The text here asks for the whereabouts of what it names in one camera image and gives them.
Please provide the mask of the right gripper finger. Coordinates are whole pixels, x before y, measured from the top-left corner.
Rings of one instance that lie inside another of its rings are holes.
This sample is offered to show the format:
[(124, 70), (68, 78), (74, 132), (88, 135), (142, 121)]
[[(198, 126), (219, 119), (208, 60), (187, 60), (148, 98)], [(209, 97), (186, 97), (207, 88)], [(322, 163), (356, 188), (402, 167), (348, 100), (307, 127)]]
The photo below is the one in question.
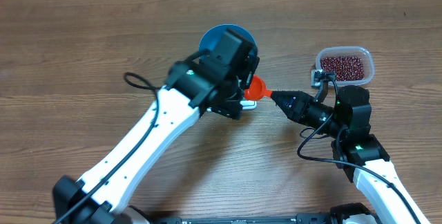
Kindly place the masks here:
[(287, 116), (288, 119), (296, 120), (295, 99), (276, 100), (275, 103), (281, 109), (281, 111)]
[(273, 91), (271, 99), (277, 105), (305, 104), (305, 93), (302, 91)]

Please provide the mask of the red scoop with blue handle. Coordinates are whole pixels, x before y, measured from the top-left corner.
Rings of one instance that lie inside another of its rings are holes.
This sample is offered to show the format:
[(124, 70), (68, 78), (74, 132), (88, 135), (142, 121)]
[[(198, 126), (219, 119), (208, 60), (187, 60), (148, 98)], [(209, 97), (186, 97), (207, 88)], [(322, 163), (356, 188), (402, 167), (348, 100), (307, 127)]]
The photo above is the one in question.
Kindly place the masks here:
[(261, 78), (254, 75), (250, 87), (244, 92), (244, 97), (246, 100), (251, 101), (259, 101), (264, 97), (271, 99), (272, 92)]

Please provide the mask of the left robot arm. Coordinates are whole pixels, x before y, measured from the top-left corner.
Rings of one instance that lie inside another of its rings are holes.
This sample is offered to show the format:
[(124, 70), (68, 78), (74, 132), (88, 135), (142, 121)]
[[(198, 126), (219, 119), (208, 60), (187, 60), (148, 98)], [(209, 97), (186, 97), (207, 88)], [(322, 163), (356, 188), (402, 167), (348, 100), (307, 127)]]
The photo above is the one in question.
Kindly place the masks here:
[(138, 79), (155, 99), (103, 160), (78, 180), (58, 180), (52, 190), (56, 223), (151, 223), (128, 204), (143, 177), (206, 111), (238, 120), (243, 109), (254, 109), (244, 92), (258, 63), (253, 36), (241, 26), (222, 24), (204, 34), (197, 52), (174, 63), (163, 86), (125, 73), (125, 81)]

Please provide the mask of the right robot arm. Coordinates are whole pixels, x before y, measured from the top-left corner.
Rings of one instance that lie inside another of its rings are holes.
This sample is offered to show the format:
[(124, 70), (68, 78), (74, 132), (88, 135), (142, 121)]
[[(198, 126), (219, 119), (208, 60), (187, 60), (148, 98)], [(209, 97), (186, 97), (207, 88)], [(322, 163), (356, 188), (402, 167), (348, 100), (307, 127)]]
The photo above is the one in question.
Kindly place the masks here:
[(271, 99), (292, 121), (331, 137), (333, 163), (366, 197), (382, 223), (427, 223), (400, 181), (390, 155), (370, 132), (369, 91), (360, 86), (335, 89), (326, 106), (302, 91), (274, 91)]

